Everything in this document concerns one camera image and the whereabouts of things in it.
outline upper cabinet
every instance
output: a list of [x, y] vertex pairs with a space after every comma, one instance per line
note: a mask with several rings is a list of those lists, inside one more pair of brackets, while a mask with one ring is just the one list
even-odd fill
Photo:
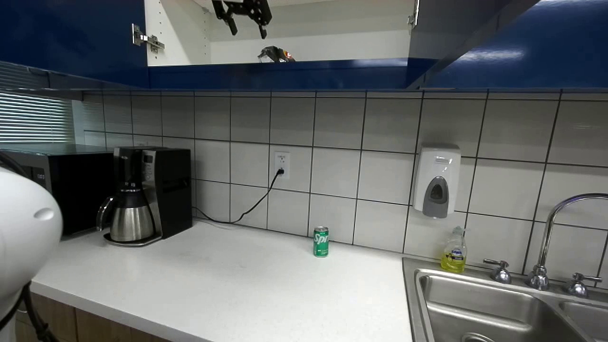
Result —
[[22, 0], [0, 62], [153, 90], [413, 90], [537, 0]]
[[540, 0], [430, 90], [608, 90], [608, 3]]

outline dish soap bottle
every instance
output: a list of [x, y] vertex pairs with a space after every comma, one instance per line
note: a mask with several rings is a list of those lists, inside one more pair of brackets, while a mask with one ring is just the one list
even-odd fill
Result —
[[457, 227], [442, 248], [440, 267], [445, 273], [463, 275], [468, 265], [468, 248], [464, 229]]

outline window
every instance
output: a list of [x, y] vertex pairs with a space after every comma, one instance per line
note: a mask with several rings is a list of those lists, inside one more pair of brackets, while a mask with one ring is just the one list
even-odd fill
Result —
[[0, 94], [0, 145], [71, 145], [75, 143], [69, 102]]

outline green soda can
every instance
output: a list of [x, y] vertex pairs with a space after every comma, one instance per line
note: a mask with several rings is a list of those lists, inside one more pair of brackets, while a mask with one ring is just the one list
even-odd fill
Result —
[[314, 256], [328, 257], [330, 256], [330, 229], [318, 227], [314, 231]]

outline kitchen counter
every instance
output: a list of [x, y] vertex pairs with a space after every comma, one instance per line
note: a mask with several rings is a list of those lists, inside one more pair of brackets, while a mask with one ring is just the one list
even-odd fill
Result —
[[33, 292], [168, 341], [411, 342], [402, 259], [198, 223], [143, 250], [64, 242]]

